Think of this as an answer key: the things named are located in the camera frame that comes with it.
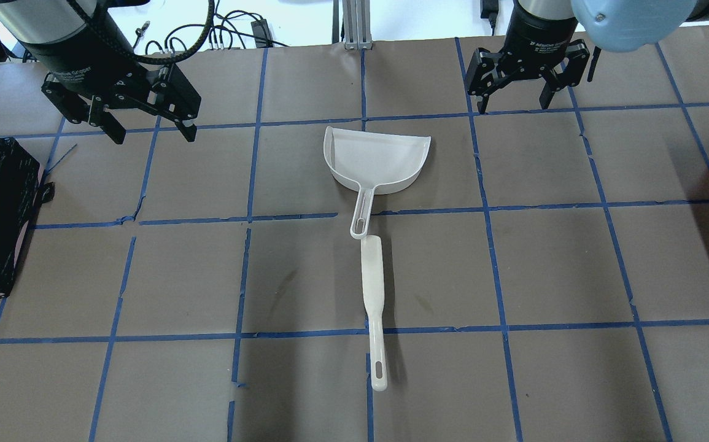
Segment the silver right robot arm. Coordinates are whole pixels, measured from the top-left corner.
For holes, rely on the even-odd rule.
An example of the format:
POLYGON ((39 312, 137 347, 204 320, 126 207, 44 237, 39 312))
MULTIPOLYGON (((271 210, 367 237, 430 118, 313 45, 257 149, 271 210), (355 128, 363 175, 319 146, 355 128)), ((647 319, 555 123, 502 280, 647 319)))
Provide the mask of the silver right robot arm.
POLYGON ((559 90, 592 81, 602 51, 633 52, 698 21, 709 21, 709 1, 515 1, 503 47, 470 59, 466 91, 483 114, 498 90, 543 79, 547 109, 559 90))

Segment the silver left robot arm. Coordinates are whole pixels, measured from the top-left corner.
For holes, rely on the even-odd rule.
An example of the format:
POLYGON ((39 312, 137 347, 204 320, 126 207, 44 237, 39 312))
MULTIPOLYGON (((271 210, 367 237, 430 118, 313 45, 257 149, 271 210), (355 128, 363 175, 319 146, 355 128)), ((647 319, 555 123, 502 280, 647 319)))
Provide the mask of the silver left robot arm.
POLYGON ((109 12, 108 1, 0 1, 0 22, 48 70, 42 92, 70 123, 99 128, 116 144, 126 128, 113 111, 139 109, 173 122, 188 142, 197 134, 201 95, 181 71, 211 30, 180 54, 138 55, 109 12))

